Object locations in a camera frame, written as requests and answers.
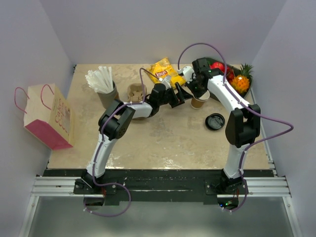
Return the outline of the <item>brown paper coffee cup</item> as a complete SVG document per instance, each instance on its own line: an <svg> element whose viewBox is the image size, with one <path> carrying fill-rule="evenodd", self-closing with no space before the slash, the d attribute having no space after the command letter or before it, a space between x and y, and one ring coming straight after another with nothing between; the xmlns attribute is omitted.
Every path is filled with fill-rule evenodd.
<svg viewBox="0 0 316 237"><path fill-rule="evenodd" d="M209 97L210 97L209 91L206 91L200 98L193 97L191 99L191 107L193 109L200 109L205 104L205 102L209 99Z"/></svg>

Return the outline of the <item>black coffee cup lid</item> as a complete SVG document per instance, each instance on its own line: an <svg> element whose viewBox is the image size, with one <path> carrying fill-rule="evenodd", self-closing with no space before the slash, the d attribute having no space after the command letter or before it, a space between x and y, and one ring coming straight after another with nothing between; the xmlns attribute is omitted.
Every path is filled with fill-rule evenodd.
<svg viewBox="0 0 316 237"><path fill-rule="evenodd" d="M225 118L219 113L210 114L205 119L205 126L212 131L219 130L225 125Z"/></svg>

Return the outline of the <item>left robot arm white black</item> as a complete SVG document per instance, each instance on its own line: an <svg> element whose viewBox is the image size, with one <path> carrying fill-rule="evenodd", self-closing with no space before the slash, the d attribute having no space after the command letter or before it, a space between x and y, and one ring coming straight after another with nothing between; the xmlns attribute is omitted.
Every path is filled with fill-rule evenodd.
<svg viewBox="0 0 316 237"><path fill-rule="evenodd" d="M192 99L193 95L176 83L176 92L163 83L154 85L151 93L140 102L123 102L115 99L105 110L98 121L99 136L93 157L82 173L81 180L85 188L92 194L102 189L102 181L106 171L106 163L115 143L127 131L133 119L150 118L154 116L160 106L169 104L172 108Z"/></svg>

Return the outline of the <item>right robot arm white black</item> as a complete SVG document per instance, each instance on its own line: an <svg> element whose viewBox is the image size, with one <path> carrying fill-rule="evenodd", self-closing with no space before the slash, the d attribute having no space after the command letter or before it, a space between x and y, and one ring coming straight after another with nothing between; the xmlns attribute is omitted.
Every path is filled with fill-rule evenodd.
<svg viewBox="0 0 316 237"><path fill-rule="evenodd" d="M261 109L244 100L226 81L224 73L219 69L211 69L205 58L193 61L191 66L183 67L179 73L183 74L186 87L196 98L209 92L230 113L225 129L230 143L229 154L216 189L231 194L243 183L246 148L254 144L260 135L260 118L249 110L260 114Z"/></svg>

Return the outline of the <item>small red apple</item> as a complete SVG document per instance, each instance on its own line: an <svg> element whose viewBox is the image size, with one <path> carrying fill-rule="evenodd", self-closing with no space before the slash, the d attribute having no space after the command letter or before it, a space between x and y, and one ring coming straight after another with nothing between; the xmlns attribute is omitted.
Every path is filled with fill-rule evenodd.
<svg viewBox="0 0 316 237"><path fill-rule="evenodd" d="M214 62L213 64L210 65L211 69L219 69L220 71L224 72L225 71L225 66L223 63L220 62Z"/></svg>

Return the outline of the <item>yellow Lays chips bag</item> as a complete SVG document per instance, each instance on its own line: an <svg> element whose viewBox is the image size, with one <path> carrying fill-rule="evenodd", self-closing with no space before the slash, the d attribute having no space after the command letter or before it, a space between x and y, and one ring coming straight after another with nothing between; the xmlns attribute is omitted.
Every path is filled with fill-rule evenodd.
<svg viewBox="0 0 316 237"><path fill-rule="evenodd" d="M170 85L175 88L175 83L179 83L179 85L184 85L185 80L177 73L177 71L171 65L169 59L167 57L161 59L160 61L152 64L149 68L147 68L151 74L147 73L153 83L159 83L159 78L164 79L167 76L171 76Z"/></svg>

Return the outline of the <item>orange toy pineapple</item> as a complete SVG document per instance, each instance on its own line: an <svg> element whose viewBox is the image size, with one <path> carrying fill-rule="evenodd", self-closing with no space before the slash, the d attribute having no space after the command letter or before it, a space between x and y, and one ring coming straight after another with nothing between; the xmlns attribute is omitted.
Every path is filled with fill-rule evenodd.
<svg viewBox="0 0 316 237"><path fill-rule="evenodd" d="M231 82L231 86L237 93L243 94L248 91L248 89L250 88L250 81L253 79L252 73L252 65L241 65L240 73L235 76Z"/></svg>

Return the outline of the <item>cardboard cup carrier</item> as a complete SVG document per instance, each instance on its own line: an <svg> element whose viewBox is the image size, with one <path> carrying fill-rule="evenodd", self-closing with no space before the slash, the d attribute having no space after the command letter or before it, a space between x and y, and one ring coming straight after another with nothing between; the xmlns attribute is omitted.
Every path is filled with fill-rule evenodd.
<svg viewBox="0 0 316 237"><path fill-rule="evenodd" d="M141 83L132 83L127 88L128 108L134 110L133 120L143 120L149 115L149 106L143 100L146 96L147 88Z"/></svg>

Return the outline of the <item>grey straw holder cup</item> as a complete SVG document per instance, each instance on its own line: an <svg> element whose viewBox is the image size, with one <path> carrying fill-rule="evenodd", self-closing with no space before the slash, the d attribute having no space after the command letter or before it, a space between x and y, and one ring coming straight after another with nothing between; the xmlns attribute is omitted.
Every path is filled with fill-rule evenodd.
<svg viewBox="0 0 316 237"><path fill-rule="evenodd" d="M115 82L113 82L114 89L110 93L104 94L97 92L97 95L102 103L104 109L107 109L115 99L119 99L119 93Z"/></svg>

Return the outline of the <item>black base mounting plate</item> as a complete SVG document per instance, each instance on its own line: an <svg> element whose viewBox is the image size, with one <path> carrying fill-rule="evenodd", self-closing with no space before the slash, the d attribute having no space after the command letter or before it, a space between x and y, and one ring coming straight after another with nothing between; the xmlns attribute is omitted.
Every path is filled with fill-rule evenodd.
<svg viewBox="0 0 316 237"><path fill-rule="evenodd" d="M83 196L88 206L121 202L200 202L234 208L245 194L241 180L226 181L221 170L108 169L95 185L83 169L48 169L43 174L69 194Z"/></svg>

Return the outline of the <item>paper bag pink white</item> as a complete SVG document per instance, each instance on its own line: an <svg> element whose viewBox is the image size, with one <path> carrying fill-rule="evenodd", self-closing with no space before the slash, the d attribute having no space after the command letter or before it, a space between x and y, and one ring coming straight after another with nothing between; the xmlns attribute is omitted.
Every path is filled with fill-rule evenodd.
<svg viewBox="0 0 316 237"><path fill-rule="evenodd" d="M75 144L76 114L55 84L38 84L22 90L27 96L24 127L52 150Z"/></svg>

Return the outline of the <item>aluminium rail frame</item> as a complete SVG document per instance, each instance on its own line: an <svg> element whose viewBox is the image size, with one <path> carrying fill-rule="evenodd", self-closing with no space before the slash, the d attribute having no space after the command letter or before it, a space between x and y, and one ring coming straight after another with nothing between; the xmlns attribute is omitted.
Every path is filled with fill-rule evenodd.
<svg viewBox="0 0 316 237"><path fill-rule="evenodd" d="M152 149L123 158L108 169L195 169L190 162L175 167L151 163ZM121 202L88 206L83 196L69 194L43 175L36 177L19 233L22 237L299 237L285 177L270 169L247 169L248 187L234 208L200 202Z"/></svg>

